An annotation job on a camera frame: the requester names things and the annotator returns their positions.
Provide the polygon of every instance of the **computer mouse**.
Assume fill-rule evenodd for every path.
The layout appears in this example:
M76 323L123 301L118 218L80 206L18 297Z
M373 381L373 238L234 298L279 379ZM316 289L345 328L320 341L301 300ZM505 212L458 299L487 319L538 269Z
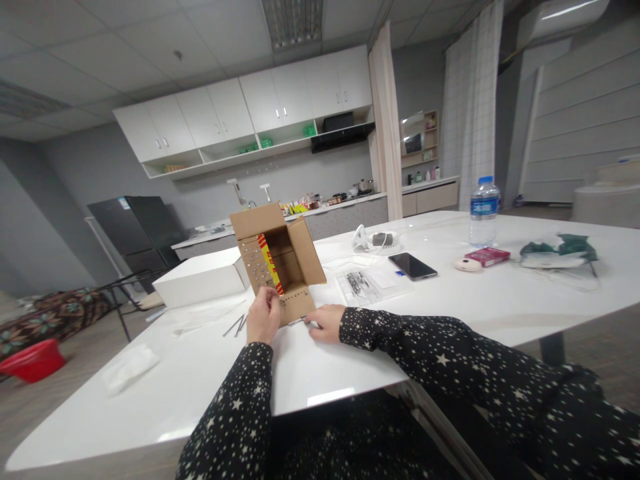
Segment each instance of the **computer mouse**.
M473 259L458 259L454 260L453 266L462 271L480 271L482 270L482 263Z

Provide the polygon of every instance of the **star pattern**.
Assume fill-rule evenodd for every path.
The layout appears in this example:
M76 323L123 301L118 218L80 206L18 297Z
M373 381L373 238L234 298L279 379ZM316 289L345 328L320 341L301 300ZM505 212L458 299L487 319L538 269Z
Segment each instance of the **star pattern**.
M595 374L579 365L548 366L451 317L347 308L339 334L344 344L385 352L427 391L488 410L494 431L548 479L640 477L640 419L604 401ZM382 390L300 412L299 438L267 470L270 440L280 446L295 434L283 417L271 419L272 358L264 343L243 348L186 443L177 480L459 478ZM331 409L340 412L335 420ZM319 419L324 428L304 430Z

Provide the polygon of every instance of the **water bottle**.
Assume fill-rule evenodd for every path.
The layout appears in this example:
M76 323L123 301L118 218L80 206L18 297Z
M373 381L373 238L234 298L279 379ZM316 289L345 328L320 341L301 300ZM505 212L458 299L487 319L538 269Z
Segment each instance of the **water bottle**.
M493 245L499 204L500 190L493 184L493 177L481 177L478 188L471 194L469 243L472 246L482 249Z

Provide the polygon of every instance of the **white box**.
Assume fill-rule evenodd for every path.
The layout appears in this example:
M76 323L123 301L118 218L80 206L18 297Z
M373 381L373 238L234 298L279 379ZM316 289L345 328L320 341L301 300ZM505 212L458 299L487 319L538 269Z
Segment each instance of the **white box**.
M250 284L238 247L190 258L153 282L170 309L244 292Z

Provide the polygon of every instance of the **hand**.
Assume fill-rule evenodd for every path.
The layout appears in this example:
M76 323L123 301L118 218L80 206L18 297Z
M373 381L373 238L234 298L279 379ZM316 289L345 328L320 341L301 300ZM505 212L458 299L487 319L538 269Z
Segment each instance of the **hand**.
M280 326L280 300L272 288L260 287L247 314L247 345L258 341L271 344Z
M345 314L344 305L323 305L305 318L305 323L316 322L320 328L309 330L311 338L326 343L340 343L340 322Z

